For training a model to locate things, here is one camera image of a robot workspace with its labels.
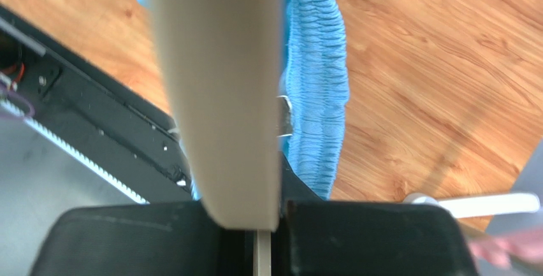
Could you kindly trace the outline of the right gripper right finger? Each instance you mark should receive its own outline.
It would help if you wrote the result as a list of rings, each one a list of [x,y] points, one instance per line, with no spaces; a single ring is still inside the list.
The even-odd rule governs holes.
[[[477,275],[458,223],[433,205],[326,201],[280,157],[273,275]]]

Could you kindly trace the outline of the light blue shorts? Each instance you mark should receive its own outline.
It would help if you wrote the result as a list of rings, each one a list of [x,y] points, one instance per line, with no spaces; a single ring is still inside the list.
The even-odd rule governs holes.
[[[138,0],[150,12],[148,0]],[[346,35],[335,0],[284,0],[278,148],[321,198],[335,181],[349,99]]]

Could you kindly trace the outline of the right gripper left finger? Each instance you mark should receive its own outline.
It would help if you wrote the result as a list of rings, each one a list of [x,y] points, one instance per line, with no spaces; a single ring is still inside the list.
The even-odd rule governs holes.
[[[75,208],[50,228],[31,275],[251,275],[243,231],[197,201]]]

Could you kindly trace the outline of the beige wooden hanger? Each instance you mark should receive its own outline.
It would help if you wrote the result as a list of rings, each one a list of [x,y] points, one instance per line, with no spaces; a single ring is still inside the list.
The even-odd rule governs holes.
[[[148,0],[170,108],[209,216],[256,233],[254,275],[272,272],[284,0]]]

